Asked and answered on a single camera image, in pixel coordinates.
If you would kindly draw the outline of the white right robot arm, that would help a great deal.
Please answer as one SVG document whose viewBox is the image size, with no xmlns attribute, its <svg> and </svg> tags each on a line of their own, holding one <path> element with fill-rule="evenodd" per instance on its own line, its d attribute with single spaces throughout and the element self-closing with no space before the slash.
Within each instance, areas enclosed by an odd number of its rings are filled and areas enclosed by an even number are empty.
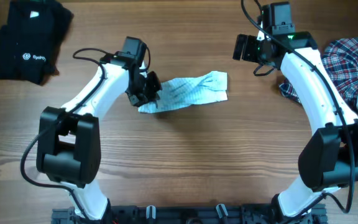
<svg viewBox="0 0 358 224">
<path fill-rule="evenodd" d="M 341 189 L 347 190 L 347 200 L 339 209 L 348 213 L 358 182 L 358 115 L 327 74 L 312 35 L 295 31 L 290 4 L 274 2 L 258 9 L 252 25 L 259 33 L 238 35 L 233 59 L 281 71 L 298 95 L 312 134 L 298 158 L 298 177 L 272 198 L 269 219 L 295 222 Z"/>
</svg>

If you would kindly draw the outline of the light blue striped shirt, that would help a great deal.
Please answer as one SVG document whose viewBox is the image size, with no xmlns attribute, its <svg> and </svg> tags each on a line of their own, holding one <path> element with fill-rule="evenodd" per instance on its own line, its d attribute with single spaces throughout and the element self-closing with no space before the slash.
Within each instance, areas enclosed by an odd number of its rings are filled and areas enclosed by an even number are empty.
<svg viewBox="0 0 358 224">
<path fill-rule="evenodd" d="M 174 78 L 162 83 L 160 99 L 138 108 L 140 113 L 161 113 L 227 100 L 227 73 L 212 71 L 200 77 Z"/>
</svg>

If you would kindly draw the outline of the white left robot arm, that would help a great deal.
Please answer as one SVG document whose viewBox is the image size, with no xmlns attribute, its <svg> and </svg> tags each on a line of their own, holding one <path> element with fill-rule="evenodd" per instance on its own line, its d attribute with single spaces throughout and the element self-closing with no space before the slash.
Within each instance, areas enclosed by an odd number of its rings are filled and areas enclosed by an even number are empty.
<svg viewBox="0 0 358 224">
<path fill-rule="evenodd" d="M 99 121 L 116 99 L 126 94 L 132 106 L 159 99 L 160 81 L 144 63 L 150 54 L 146 43 L 126 37 L 121 50 L 105 52 L 96 61 L 95 76 L 60 108 L 46 107 L 40 115 L 37 170 L 50 188 L 66 190 L 74 207 L 75 223 L 106 223 L 109 199 L 99 188 L 96 174 L 101 162 Z"/>
</svg>

